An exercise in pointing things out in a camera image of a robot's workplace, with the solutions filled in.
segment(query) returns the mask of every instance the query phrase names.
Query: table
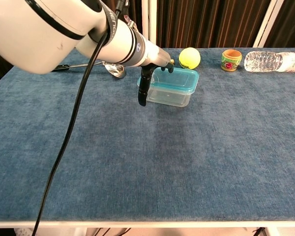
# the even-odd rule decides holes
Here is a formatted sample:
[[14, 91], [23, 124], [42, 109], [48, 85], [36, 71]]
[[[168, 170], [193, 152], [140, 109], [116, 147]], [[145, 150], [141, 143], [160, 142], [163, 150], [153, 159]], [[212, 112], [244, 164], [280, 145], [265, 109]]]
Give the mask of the table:
[[[224, 50], [199, 49], [185, 108], [141, 107], [140, 68], [95, 67], [41, 226], [295, 226], [295, 73], [225, 72]], [[83, 71], [0, 81], [0, 227], [33, 226]]]

